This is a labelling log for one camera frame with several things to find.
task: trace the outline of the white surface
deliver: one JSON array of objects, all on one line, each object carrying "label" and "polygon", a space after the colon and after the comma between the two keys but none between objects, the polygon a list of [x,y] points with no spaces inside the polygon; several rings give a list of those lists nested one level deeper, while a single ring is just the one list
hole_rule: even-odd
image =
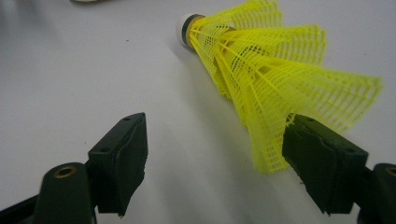
[{"label": "white surface", "polygon": [[[144,111],[147,175],[126,217],[99,223],[355,223],[322,215],[292,170],[252,169],[246,128],[175,25],[237,0],[0,2],[0,209],[38,193],[50,168],[84,162],[116,122]],[[346,137],[396,162],[396,2],[279,0],[284,25],[327,30],[323,64],[381,76],[378,102]]]}]

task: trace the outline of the white table surface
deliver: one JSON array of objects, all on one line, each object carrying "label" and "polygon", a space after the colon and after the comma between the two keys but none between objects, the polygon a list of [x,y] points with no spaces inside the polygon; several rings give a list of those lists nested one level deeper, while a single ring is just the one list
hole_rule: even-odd
[{"label": "white table surface", "polygon": [[[38,193],[50,168],[85,162],[117,121],[146,112],[146,178],[123,219],[99,223],[355,223],[322,215],[289,169],[258,174],[248,131],[175,26],[242,0],[0,2],[0,209]],[[345,137],[368,167],[396,163],[396,2],[278,0],[284,25],[327,30],[323,65],[383,78]]]}]

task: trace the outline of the shuttlecock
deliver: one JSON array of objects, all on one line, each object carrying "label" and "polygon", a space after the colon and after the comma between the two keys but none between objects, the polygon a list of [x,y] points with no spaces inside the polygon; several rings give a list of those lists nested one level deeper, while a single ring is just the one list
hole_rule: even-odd
[{"label": "shuttlecock", "polygon": [[382,88],[379,77],[320,67],[325,32],[316,25],[283,27],[275,1],[187,15],[178,35],[195,49],[219,93],[233,101],[249,131],[254,166],[265,173],[289,166],[282,142],[294,114],[342,133]]}]

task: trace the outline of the screw hole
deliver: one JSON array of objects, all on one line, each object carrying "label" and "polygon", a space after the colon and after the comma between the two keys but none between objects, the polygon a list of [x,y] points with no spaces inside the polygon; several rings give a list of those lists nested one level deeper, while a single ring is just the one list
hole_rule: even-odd
[{"label": "screw hole", "polygon": [[396,177],[396,167],[388,167],[387,171],[390,175],[393,175]]},{"label": "screw hole", "polygon": [[66,166],[66,167],[63,167],[63,168],[57,170],[55,172],[54,176],[55,176],[55,178],[60,179],[60,178],[68,177],[68,176],[72,175],[75,172],[76,172],[76,167],[74,167],[74,166]]}]

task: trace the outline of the yellow shuttlecock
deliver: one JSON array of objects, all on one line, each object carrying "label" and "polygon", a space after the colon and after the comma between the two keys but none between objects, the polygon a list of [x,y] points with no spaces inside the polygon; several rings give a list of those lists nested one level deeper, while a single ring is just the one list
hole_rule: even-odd
[{"label": "yellow shuttlecock", "polygon": [[275,1],[250,0],[207,17],[187,15],[178,31],[219,93],[233,101],[249,131],[254,166],[265,173],[289,166],[282,142],[294,114],[341,133],[382,88],[379,77],[320,67],[325,32],[316,25],[283,27]]}]

